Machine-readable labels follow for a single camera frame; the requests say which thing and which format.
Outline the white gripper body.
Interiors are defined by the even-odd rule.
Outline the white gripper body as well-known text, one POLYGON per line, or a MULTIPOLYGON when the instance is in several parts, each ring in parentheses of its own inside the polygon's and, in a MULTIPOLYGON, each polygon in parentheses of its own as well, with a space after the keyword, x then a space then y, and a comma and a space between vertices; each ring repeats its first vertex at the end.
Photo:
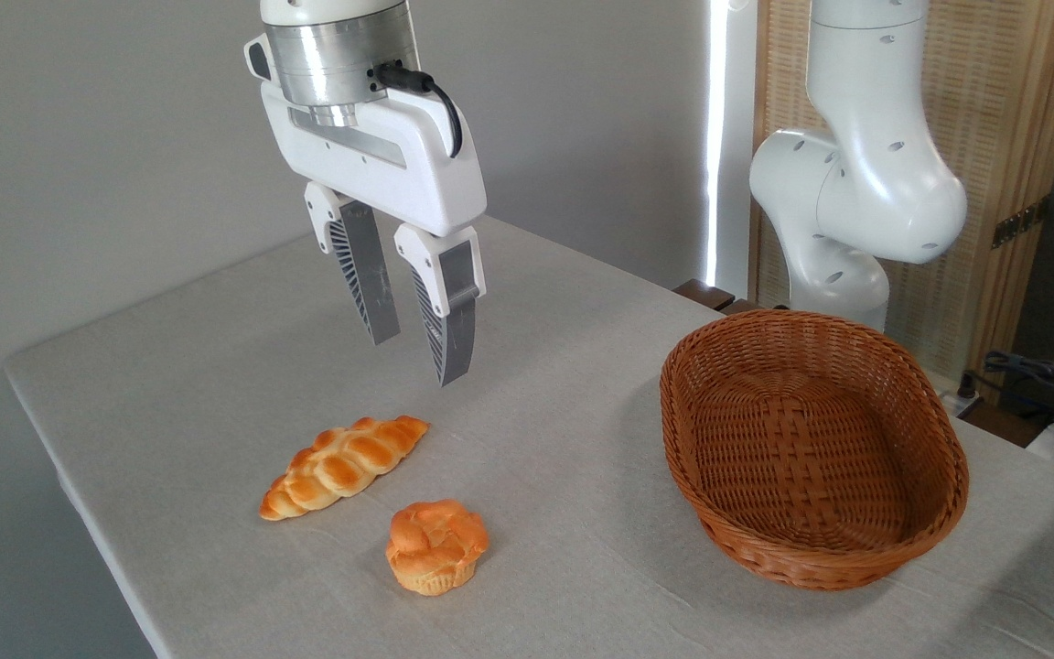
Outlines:
POLYGON ((463 147, 435 93, 388 92, 355 105, 356 125, 319 125, 285 99, 267 38, 246 43, 248 70, 285 162, 297 174, 435 236, 466 228, 487 209, 484 177, 467 124, 463 147))

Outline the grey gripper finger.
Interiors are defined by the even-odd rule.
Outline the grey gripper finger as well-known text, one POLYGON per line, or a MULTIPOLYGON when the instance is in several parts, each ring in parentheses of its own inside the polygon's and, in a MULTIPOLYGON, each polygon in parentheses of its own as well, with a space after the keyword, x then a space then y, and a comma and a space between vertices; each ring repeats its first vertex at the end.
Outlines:
POLYGON ((428 347, 440 385, 469 370, 477 301, 487 292, 476 230, 447 237, 403 224, 394 233, 398 254, 413 271, 428 347))
POLYGON ((399 319, 375 210, 317 182, 306 186, 305 202, 319 249, 338 263, 370 340, 380 345, 396 337, 399 319))

